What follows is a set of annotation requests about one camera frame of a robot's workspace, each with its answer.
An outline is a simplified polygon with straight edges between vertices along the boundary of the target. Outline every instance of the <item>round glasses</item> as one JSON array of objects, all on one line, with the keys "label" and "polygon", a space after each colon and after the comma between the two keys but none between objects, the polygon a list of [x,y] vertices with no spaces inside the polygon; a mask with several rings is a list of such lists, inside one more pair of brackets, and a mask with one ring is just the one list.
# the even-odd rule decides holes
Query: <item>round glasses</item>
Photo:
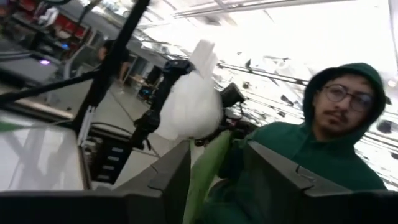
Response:
[{"label": "round glasses", "polygon": [[324,87],[324,89],[326,97],[332,102],[340,102],[350,96],[349,105],[357,112],[363,112],[372,107],[373,97],[367,93],[348,93],[347,87],[341,85],[330,85]]}]

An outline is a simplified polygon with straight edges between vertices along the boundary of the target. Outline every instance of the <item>table surface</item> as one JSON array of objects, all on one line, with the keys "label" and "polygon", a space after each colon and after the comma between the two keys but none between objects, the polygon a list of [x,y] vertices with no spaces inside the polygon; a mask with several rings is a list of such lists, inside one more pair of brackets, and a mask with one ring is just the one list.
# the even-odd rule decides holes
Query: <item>table surface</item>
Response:
[{"label": "table surface", "polygon": [[0,125],[35,126],[0,133],[0,190],[83,190],[72,130],[0,111]]}]

